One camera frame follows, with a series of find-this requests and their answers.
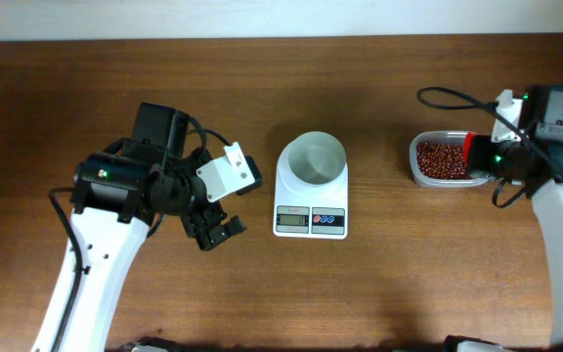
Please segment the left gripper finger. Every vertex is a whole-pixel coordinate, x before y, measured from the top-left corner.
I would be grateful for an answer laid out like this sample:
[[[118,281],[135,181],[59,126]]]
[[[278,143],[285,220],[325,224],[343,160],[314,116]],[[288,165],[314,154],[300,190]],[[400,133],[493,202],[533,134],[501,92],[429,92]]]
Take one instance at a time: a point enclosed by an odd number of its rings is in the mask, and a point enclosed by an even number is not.
[[[216,227],[196,236],[196,242],[201,251],[209,251],[228,239],[228,233],[223,227]]]
[[[221,234],[225,238],[230,238],[241,234],[246,230],[246,224],[238,216],[234,216],[228,222],[222,225]]]

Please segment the orange measuring scoop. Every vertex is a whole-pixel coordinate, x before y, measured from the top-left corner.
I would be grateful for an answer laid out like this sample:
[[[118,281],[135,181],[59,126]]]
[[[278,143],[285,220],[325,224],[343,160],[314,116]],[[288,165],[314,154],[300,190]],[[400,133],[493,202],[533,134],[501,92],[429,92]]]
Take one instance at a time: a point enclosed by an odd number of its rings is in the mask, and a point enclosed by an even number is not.
[[[472,160],[472,149],[473,149],[473,142],[476,137],[475,132],[468,132],[464,138],[464,143],[462,147],[462,157],[464,160],[464,164],[469,166]]]

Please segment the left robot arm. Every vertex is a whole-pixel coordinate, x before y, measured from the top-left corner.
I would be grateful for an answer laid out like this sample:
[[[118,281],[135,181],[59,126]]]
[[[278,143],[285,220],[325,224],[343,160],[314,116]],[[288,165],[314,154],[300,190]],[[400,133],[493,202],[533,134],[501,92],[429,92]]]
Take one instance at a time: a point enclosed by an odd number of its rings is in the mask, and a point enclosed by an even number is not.
[[[220,203],[262,184],[254,159],[238,143],[214,158],[210,130],[185,112],[139,106],[131,137],[89,155],[74,173],[72,211],[49,193],[67,235],[59,273],[35,351],[102,351],[125,278],[142,244],[167,216],[208,251],[245,231]]]

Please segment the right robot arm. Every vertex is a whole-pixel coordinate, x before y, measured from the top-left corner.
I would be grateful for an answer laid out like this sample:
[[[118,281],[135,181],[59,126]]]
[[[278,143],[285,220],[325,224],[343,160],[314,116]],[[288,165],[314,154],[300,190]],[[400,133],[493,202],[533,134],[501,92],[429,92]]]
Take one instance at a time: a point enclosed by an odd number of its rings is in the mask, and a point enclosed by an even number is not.
[[[550,345],[563,351],[563,86],[534,85],[521,97],[501,92],[484,105],[496,122],[464,144],[472,178],[516,182],[530,200],[545,246],[553,322]]]

